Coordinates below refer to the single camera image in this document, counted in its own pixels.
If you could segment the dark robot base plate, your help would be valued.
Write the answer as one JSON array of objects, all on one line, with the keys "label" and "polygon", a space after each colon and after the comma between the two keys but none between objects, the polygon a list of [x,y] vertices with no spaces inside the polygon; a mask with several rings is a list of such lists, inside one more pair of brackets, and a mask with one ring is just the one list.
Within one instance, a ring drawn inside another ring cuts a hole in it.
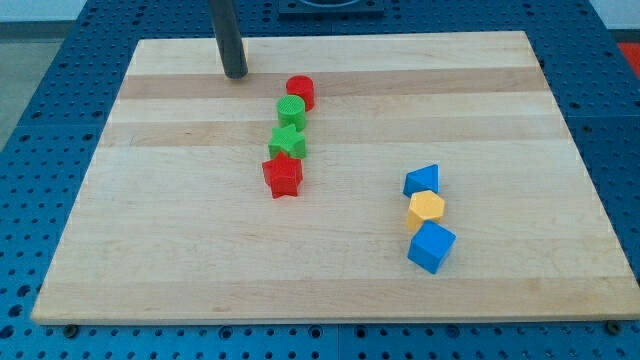
[{"label": "dark robot base plate", "polygon": [[384,14],[384,0],[278,0],[279,19],[295,19],[302,16],[347,16]]}]

